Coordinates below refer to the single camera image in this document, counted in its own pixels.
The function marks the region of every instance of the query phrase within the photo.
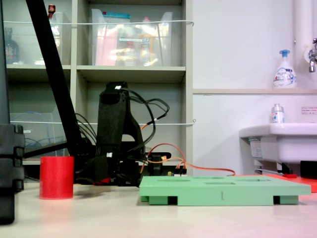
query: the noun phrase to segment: bottle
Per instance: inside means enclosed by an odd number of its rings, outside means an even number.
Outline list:
[[[150,19],[146,16],[143,22],[150,22]],[[140,61],[143,66],[153,66],[155,63],[153,58],[153,46],[154,38],[153,35],[149,34],[151,25],[143,24],[142,25],[143,33],[140,35],[141,42],[141,52],[140,52]]]
[[[20,48],[18,44],[12,40],[12,32],[11,27],[4,28],[5,60],[7,64],[20,61]]]
[[[279,103],[274,104],[274,107],[272,107],[271,111],[272,123],[285,123],[284,108],[281,107]]]
[[[282,62],[275,73],[273,88],[296,88],[296,74],[294,68],[290,65],[290,62],[287,59],[287,55],[290,51],[282,50],[279,53],[282,55]]]
[[[55,12],[56,12],[56,6],[54,4],[50,4],[49,5],[49,15],[48,15],[50,23],[52,22],[52,18],[53,18],[53,15]]]
[[[56,12],[56,6],[54,4],[50,4],[49,5],[49,10],[48,10],[49,14],[48,14],[48,18],[50,21],[50,25],[51,25],[51,30],[54,36],[54,41],[57,47],[57,51],[59,54],[59,57],[61,57],[61,48],[60,48],[60,32],[59,32],[59,26],[58,24],[56,24],[56,22],[52,22],[53,21],[53,15]]]
[[[132,41],[127,41],[127,46],[124,53],[124,65],[136,66],[135,47]]]

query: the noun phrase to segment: red cylinder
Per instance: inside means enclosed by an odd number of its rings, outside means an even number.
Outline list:
[[[43,156],[40,166],[40,199],[73,197],[74,157]]]

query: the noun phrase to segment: green tray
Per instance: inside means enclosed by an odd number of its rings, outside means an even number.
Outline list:
[[[159,177],[144,176],[142,202],[179,206],[259,206],[298,204],[309,185],[267,176]]]

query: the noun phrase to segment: white shelf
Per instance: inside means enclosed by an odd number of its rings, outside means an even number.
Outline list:
[[[288,89],[193,89],[193,94],[317,94],[317,89],[300,89],[300,88],[288,88]]]
[[[91,4],[181,5],[182,0],[89,0]]]
[[[77,71],[88,82],[104,83],[180,83],[186,67],[90,66],[79,65]]]
[[[45,65],[7,64],[9,82],[48,82]],[[66,81],[70,81],[70,65],[63,65]]]

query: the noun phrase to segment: connector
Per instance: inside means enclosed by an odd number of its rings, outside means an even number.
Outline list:
[[[175,169],[174,176],[187,176],[187,169],[184,169],[184,167]]]

